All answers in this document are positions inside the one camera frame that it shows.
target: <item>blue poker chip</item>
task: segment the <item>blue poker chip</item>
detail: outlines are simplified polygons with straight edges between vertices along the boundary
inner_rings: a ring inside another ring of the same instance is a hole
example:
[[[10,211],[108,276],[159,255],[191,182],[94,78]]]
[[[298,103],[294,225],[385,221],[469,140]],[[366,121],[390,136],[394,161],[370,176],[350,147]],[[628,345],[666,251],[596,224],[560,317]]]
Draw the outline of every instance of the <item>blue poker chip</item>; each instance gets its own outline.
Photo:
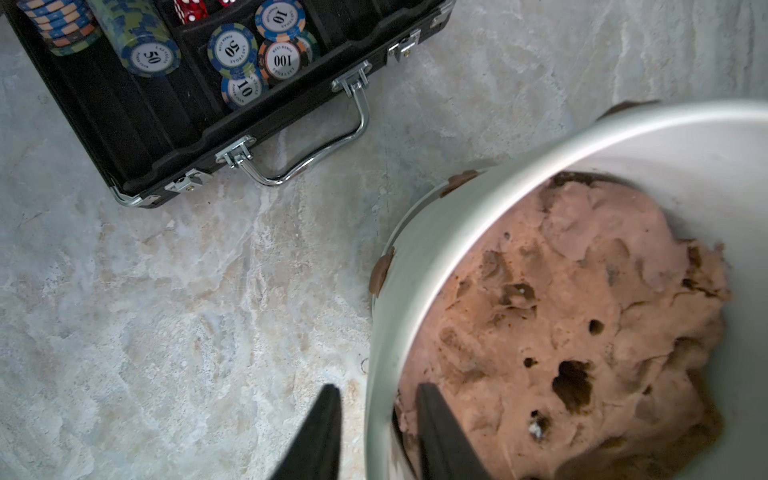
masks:
[[[83,0],[54,0],[51,3],[43,5],[42,7],[33,8],[32,10],[25,10],[24,13],[29,18],[47,17],[54,12],[61,12],[61,10],[63,9],[68,10],[68,12],[66,13],[69,13],[73,10],[73,8],[71,7],[71,5],[73,4],[83,5],[84,1]]]
[[[94,21],[91,21],[91,23],[87,24],[83,28],[79,28],[77,25],[67,25],[63,28],[57,28],[57,29],[48,30],[48,31],[41,31],[40,36],[48,40],[53,40],[56,38],[64,38],[69,35],[81,35],[82,37],[87,37],[96,28],[98,28],[98,25],[96,25]]]
[[[271,41],[289,41],[306,27],[304,7],[297,0],[266,0],[254,17],[256,30]]]
[[[19,0],[16,2],[16,6],[18,6],[21,10],[25,12],[29,12],[31,10],[37,10],[39,8],[44,8],[47,5],[59,3],[61,0],[27,0],[26,2],[24,0]],[[48,12],[53,12],[54,10],[57,10],[53,5],[51,6],[51,10],[48,10]]]
[[[256,100],[269,88],[269,85],[261,77],[261,73],[256,70],[254,73],[239,80],[222,78],[221,98],[227,104],[227,107],[234,111]]]
[[[61,23],[62,21],[65,21],[67,18],[70,18],[70,22],[73,22],[75,18],[81,17],[86,12],[89,12],[90,9],[87,5],[83,5],[82,3],[78,1],[72,2],[69,5],[65,5],[58,9],[55,12],[48,13],[46,15],[40,15],[38,17],[30,18],[35,24],[41,25],[44,23],[50,23],[50,24],[57,24],[58,26],[66,25],[69,22]]]
[[[77,27],[80,28],[91,23],[93,19],[94,15],[91,13],[91,10],[85,8],[83,10],[75,10],[74,12],[61,17],[58,20],[54,20],[49,23],[41,23],[36,26],[40,31],[54,31],[67,27],[72,28],[71,25],[77,25]]]
[[[208,40],[208,60],[225,78],[246,78],[256,71],[259,44],[245,25],[226,23]]]

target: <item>white bucket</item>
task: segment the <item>white bucket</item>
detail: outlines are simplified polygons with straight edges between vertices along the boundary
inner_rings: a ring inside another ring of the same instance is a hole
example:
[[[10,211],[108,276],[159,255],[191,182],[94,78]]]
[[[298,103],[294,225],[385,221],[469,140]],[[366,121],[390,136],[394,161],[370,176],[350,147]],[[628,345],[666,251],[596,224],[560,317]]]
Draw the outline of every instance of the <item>white bucket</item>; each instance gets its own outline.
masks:
[[[395,257],[373,308],[367,478],[412,478],[394,435],[392,403],[408,351],[443,283],[506,210],[562,170],[618,177],[651,195],[678,237],[725,243],[733,300],[725,309],[725,338],[707,368],[725,430],[680,478],[764,478],[768,103],[758,101],[646,106],[616,114],[543,152],[493,167],[409,215],[393,234]]]

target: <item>red dice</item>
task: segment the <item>red dice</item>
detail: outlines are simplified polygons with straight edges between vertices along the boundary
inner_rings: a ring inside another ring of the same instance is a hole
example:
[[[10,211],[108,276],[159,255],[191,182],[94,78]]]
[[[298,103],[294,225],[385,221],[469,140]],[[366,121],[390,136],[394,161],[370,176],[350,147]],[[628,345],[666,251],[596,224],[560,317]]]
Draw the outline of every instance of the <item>red dice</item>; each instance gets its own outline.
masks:
[[[174,0],[176,15],[179,15],[181,23],[196,22],[208,16],[203,0]]]

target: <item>green camouflage poker chip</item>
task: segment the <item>green camouflage poker chip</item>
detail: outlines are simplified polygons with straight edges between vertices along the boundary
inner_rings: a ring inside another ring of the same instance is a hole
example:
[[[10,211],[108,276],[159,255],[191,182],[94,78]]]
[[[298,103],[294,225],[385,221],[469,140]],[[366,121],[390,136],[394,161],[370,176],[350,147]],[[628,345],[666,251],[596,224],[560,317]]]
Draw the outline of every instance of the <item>green camouflage poker chip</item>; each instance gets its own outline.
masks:
[[[130,73],[149,78],[178,68],[181,51],[151,0],[104,0],[94,7],[112,48]]]
[[[256,72],[259,43],[245,25],[227,23],[210,34],[208,60],[222,77],[237,80]]]
[[[317,43],[315,35],[312,35],[308,31],[302,31],[296,40],[300,41],[306,47],[306,56],[309,58],[310,63],[320,58],[320,45]]]

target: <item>brown dough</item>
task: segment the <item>brown dough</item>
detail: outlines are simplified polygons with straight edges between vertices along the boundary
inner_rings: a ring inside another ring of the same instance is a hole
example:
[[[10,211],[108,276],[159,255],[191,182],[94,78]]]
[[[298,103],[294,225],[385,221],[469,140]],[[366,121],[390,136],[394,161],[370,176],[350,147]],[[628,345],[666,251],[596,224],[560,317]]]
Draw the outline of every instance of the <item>brown dough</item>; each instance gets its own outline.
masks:
[[[478,176],[477,170],[464,170],[458,175],[448,178],[448,185],[445,186],[442,192],[440,192],[440,198],[450,194],[463,184],[469,182],[471,179]]]
[[[415,339],[395,404],[415,470],[415,390],[433,382],[494,478],[669,478],[722,429],[698,372],[729,295],[720,251],[675,240],[649,197],[540,187],[471,248]]]
[[[371,280],[368,282],[368,291],[375,295],[377,298],[379,292],[382,291],[384,286],[384,280],[386,280],[386,273],[389,271],[389,264],[392,263],[392,259],[395,257],[395,247],[390,247],[387,253],[382,255],[373,266],[371,271]]]

